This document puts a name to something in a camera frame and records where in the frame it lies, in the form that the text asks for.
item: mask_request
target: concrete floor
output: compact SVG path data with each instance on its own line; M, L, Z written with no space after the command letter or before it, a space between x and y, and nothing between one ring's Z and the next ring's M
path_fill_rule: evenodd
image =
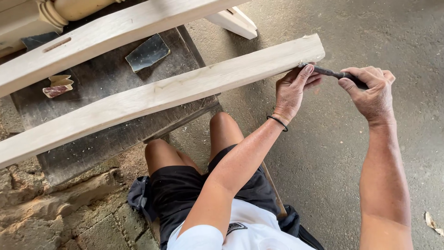
M187 28L207 65L318 33L321 66L374 65L397 77L393 106L412 201L415 249L444 249L425 224L429 211L444 227L444 2L441 0L254 0L240 5L258 27L246 40L201 19ZM272 77L222 93L223 109L245 135L275 104ZM358 182L368 127L334 78L304 94L302 107L265 162L284 203L326 249L357 249ZM200 166L209 155L207 114L171 134Z

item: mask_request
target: chisel handle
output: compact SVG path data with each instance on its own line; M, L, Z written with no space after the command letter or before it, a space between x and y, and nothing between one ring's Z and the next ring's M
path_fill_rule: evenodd
M348 79L352 80L358 88L363 89L363 90L369 89L369 87L363 81L359 80L356 76L354 76L350 73L347 73L347 72L337 73L337 76L335 76L335 77L338 79L348 78Z

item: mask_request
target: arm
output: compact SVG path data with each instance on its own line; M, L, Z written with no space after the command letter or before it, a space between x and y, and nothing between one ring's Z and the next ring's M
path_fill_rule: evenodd
M302 71L294 69L277 81L273 116L284 124L296 115L303 89L320 83L320 75L311 75L312 72L313 66L308 65ZM277 121L267 120L219 162L206 180L179 236L193 226L210 225L219 229L225 238L234 196L253 176L282 130L283 126Z
M360 91L349 79L340 79L358 110L369 122L369 149L359 183L361 197L360 249L413 249L410 196L402 165L392 108L390 71L348 68L365 82Z

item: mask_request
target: bracelet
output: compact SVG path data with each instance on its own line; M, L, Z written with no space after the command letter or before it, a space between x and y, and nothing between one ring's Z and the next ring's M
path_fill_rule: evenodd
M269 118L276 120L276 121L279 122L282 126L284 126L285 130L283 130L283 132L287 132L287 131L288 131L287 126L285 126L285 124L284 124L283 122L281 122L279 119L277 119L276 117L273 117L273 116L267 116L267 120L268 120Z

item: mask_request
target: person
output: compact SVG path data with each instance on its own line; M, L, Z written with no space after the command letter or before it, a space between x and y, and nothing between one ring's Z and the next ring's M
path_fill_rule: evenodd
M395 77L375 67L347 68L348 92L369 125L369 149L361 171L360 249L413 249L410 197L396 135L391 85ZM246 138L227 113L210 121L208 175L163 140L145 149L151 201L160 219L161 248L168 250L313 249L280 230L275 195L260 166L283 129L296 116L303 92L321 83L313 66L294 69L276 83L272 117Z

